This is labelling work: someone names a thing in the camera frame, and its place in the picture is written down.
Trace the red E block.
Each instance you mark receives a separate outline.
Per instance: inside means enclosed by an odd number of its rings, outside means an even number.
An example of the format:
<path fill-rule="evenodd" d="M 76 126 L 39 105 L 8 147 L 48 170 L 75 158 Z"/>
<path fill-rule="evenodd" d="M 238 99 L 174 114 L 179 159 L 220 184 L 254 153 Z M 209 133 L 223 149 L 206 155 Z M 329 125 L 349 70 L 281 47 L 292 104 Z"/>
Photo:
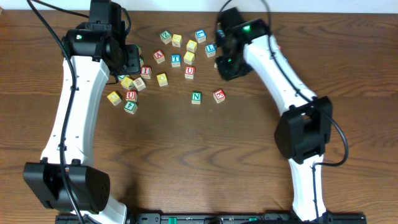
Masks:
<path fill-rule="evenodd" d="M 222 89 L 219 89 L 213 93 L 213 98 L 215 99 L 215 101 L 217 103 L 221 103 L 222 101 L 224 101 L 226 99 L 226 95 Z"/>

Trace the green N block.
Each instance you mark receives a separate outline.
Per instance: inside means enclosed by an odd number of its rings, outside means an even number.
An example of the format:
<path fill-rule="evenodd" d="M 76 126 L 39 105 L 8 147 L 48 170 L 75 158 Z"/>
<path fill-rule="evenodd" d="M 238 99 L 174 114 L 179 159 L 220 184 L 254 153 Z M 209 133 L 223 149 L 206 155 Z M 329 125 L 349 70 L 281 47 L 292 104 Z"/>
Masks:
<path fill-rule="evenodd" d="M 194 105 L 200 105 L 201 104 L 201 93 L 194 91 L 191 95 L 191 102 Z"/>

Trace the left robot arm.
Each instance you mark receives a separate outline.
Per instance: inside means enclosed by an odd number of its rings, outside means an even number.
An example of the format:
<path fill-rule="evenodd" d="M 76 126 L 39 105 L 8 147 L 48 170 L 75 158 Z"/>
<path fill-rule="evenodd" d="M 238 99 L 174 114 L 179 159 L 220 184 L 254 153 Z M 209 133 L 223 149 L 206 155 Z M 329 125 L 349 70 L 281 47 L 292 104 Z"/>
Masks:
<path fill-rule="evenodd" d="M 57 37 L 63 85 L 49 141 L 23 178 L 57 223 L 134 223 L 128 207 L 110 194 L 109 175 L 95 169 L 93 138 L 101 96 L 110 77 L 141 71 L 136 45 L 126 37 L 131 20 L 112 1 L 92 0 L 86 21 Z"/>

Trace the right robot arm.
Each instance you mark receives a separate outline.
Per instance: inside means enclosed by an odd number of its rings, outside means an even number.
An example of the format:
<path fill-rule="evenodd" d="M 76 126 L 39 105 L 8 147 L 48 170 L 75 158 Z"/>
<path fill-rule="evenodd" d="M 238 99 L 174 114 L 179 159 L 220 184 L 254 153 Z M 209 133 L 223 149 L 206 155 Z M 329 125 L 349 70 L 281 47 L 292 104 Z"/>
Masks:
<path fill-rule="evenodd" d="M 216 46 L 222 54 L 215 62 L 224 80 L 255 71 L 279 110 L 274 139 L 292 173 L 292 210 L 301 221 L 314 221 L 326 213 L 321 176 L 314 165 L 323 161 L 330 140 L 328 97 L 318 98 L 293 71 L 279 50 L 271 28 L 262 19 L 245 21 L 235 8 L 216 19 Z"/>

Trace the red I block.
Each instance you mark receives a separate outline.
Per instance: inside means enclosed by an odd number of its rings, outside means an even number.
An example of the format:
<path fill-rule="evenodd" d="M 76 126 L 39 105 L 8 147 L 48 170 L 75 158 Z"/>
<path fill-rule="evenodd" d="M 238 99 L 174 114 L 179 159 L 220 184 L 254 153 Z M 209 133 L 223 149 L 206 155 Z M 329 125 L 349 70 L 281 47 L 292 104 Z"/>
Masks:
<path fill-rule="evenodd" d="M 141 67 L 141 77 L 143 79 L 151 79 L 151 75 L 152 75 L 152 69 L 150 66 L 142 66 Z"/>

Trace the yellow block beside V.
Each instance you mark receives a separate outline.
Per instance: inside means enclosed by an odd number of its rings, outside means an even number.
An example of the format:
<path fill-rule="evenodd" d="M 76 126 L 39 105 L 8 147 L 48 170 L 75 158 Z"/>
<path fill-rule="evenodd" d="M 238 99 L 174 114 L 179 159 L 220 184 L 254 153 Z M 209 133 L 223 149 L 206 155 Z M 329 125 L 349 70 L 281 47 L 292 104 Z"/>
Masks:
<path fill-rule="evenodd" d="M 121 85 L 126 90 L 132 90 L 134 87 L 133 79 L 129 77 L 124 77 L 121 81 Z"/>

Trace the plain wooden picture block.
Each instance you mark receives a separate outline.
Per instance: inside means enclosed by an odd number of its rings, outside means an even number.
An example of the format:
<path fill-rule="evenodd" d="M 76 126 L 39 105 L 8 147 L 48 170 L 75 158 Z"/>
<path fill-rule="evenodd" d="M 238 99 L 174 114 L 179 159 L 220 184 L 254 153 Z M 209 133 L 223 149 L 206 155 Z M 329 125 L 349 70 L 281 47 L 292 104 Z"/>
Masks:
<path fill-rule="evenodd" d="M 141 77 L 135 79 L 133 81 L 134 86 L 136 87 L 137 91 L 142 91 L 146 88 L 146 84 Z"/>

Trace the blue L block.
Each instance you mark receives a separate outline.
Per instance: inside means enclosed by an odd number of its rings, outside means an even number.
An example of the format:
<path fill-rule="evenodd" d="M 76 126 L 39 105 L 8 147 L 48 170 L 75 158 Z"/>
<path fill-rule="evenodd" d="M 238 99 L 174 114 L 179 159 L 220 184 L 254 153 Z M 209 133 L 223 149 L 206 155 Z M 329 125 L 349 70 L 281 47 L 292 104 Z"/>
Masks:
<path fill-rule="evenodd" d="M 216 55 L 216 46 L 215 44 L 208 44 L 205 46 L 205 53 L 207 57 L 213 57 Z"/>

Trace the red A block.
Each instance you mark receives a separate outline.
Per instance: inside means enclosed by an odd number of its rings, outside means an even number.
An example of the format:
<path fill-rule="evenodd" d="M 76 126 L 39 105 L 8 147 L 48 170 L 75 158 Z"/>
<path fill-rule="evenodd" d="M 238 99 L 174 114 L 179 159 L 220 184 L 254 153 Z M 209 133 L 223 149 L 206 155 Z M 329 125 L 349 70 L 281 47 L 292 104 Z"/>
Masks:
<path fill-rule="evenodd" d="M 155 52 L 153 53 L 153 57 L 154 57 L 155 61 L 156 61 L 158 64 L 160 64 L 160 63 L 162 63 L 162 62 L 165 61 L 165 55 L 164 55 L 163 51 L 161 51 L 161 50 L 155 51 Z"/>

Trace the yellow O block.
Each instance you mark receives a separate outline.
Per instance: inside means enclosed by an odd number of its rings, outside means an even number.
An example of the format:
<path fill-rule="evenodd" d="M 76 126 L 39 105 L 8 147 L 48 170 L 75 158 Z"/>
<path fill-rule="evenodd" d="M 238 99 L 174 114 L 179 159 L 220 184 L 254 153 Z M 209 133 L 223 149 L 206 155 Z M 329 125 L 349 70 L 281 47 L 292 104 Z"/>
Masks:
<path fill-rule="evenodd" d="M 166 86 L 166 85 L 169 84 L 167 76 L 166 76 L 166 73 L 158 74 L 156 77 L 157 77 L 157 81 L 159 83 L 159 86 Z"/>

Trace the red U block lower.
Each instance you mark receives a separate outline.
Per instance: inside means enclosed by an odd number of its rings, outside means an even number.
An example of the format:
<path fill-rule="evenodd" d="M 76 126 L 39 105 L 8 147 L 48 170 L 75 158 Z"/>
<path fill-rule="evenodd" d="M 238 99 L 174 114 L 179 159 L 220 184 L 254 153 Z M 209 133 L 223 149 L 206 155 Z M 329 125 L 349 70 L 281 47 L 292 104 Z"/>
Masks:
<path fill-rule="evenodd" d="M 125 96 L 125 100 L 126 101 L 133 101 L 136 102 L 137 101 L 137 92 L 134 90 L 129 90 L 126 92 L 126 96 Z"/>

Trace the red u block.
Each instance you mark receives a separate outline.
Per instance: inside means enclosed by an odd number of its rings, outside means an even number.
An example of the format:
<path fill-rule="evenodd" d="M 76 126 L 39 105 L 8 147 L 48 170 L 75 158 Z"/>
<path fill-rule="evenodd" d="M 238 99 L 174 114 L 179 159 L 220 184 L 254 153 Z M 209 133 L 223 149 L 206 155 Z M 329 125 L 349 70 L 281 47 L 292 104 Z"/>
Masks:
<path fill-rule="evenodd" d="M 194 79 L 194 76 L 195 76 L 195 67 L 193 67 L 193 66 L 186 66 L 186 67 L 185 67 L 184 76 L 185 76 L 185 78 L 187 78 L 187 79 Z"/>
<path fill-rule="evenodd" d="M 136 102 L 137 101 L 137 92 L 134 90 L 129 90 L 126 92 L 126 96 L 125 96 L 125 100 L 126 101 L 133 101 Z"/>

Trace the yellow block far left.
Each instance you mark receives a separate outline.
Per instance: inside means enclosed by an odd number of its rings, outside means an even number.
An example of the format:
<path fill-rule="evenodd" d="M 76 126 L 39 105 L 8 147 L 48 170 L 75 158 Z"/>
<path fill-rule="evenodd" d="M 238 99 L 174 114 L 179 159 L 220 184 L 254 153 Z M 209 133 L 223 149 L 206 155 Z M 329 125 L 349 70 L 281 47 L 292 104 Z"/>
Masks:
<path fill-rule="evenodd" d="M 113 106 L 116 106 L 122 102 L 121 94 L 118 91 L 112 91 L 107 95 L 107 99 L 113 104 Z"/>

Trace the red U block upper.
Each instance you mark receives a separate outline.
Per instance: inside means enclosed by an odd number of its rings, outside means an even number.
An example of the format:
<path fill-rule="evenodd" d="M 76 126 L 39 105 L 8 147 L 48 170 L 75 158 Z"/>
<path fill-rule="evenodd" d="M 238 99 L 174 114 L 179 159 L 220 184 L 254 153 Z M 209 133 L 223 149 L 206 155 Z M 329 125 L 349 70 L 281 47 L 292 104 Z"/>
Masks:
<path fill-rule="evenodd" d="M 185 76 L 185 78 L 187 78 L 187 79 L 194 79 L 194 76 L 195 76 L 195 67 L 193 67 L 193 66 L 186 66 L 186 67 L 185 67 L 184 76 Z"/>

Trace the green Z block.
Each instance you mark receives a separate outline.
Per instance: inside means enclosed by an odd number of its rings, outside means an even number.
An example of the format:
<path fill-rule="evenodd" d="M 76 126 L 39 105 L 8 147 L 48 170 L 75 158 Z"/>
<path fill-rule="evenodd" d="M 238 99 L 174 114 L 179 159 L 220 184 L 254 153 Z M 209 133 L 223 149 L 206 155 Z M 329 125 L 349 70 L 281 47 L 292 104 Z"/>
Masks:
<path fill-rule="evenodd" d="M 172 35 L 168 30 L 164 30 L 160 33 L 160 39 L 164 44 L 168 44 L 172 41 Z"/>

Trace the yellow S block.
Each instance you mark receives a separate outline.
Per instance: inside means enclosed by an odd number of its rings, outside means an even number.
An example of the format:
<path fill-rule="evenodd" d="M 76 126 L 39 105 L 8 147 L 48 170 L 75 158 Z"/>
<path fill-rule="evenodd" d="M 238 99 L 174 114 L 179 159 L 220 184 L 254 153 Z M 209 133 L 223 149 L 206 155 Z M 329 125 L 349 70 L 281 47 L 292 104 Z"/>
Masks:
<path fill-rule="evenodd" d="M 194 60 L 195 60 L 195 54 L 193 52 L 186 51 L 186 53 L 183 57 L 183 61 L 186 64 L 192 65 Z"/>

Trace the blue block top row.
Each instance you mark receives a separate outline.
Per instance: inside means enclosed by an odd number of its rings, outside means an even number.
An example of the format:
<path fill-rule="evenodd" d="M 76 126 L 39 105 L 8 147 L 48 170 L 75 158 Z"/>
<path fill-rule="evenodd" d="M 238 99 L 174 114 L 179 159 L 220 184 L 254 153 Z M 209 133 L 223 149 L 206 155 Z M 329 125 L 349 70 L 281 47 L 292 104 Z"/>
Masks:
<path fill-rule="evenodd" d="M 206 41 L 206 32 L 203 29 L 197 30 L 195 32 L 195 38 L 198 43 L 202 43 Z"/>

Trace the yellow C block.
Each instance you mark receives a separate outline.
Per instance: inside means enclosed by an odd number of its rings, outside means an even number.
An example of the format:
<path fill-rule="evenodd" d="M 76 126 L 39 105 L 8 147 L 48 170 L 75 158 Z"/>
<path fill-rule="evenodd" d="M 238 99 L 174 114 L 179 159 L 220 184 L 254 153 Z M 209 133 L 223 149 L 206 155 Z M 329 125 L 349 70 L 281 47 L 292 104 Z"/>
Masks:
<path fill-rule="evenodd" d="M 195 53 L 198 47 L 198 43 L 194 40 L 189 40 L 187 42 L 187 51 Z"/>

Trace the blue T block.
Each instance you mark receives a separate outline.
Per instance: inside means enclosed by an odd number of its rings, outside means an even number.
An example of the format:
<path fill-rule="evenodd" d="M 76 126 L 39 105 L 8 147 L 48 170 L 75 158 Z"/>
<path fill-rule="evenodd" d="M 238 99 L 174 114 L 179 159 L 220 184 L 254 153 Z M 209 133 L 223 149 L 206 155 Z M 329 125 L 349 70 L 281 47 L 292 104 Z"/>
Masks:
<path fill-rule="evenodd" d="M 172 54 L 170 56 L 172 67 L 180 67 L 181 66 L 181 57 L 180 54 Z"/>

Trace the green 4 block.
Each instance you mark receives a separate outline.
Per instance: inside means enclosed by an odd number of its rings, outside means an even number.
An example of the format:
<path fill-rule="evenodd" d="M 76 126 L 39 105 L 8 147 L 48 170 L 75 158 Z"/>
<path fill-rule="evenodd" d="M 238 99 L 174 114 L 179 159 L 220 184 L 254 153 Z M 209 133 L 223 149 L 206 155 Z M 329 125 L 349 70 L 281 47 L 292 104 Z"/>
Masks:
<path fill-rule="evenodd" d="M 134 114 L 137 111 L 137 103 L 133 101 L 127 101 L 124 110 L 127 113 Z"/>

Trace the yellow block top row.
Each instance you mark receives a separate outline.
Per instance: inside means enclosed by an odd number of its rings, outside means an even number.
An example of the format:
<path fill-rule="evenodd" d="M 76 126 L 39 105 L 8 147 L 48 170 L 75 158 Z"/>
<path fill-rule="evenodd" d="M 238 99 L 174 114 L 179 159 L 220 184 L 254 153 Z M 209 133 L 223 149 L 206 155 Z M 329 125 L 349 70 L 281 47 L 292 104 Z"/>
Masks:
<path fill-rule="evenodd" d="M 172 46 L 181 47 L 181 45 L 182 45 L 182 36 L 179 34 L 174 34 L 172 36 Z"/>

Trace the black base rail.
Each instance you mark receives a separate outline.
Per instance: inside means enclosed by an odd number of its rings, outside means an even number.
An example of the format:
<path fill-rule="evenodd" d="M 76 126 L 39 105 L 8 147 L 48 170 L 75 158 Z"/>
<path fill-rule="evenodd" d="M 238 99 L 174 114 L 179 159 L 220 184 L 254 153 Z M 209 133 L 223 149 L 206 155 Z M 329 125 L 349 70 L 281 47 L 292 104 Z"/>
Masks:
<path fill-rule="evenodd" d="M 129 224 L 242 224 L 242 223 L 302 223 L 288 213 L 265 213 L 263 215 L 161 215 L 140 213 L 126 221 Z M 337 215 L 326 213 L 317 223 L 324 224 L 367 224 L 365 215 Z"/>

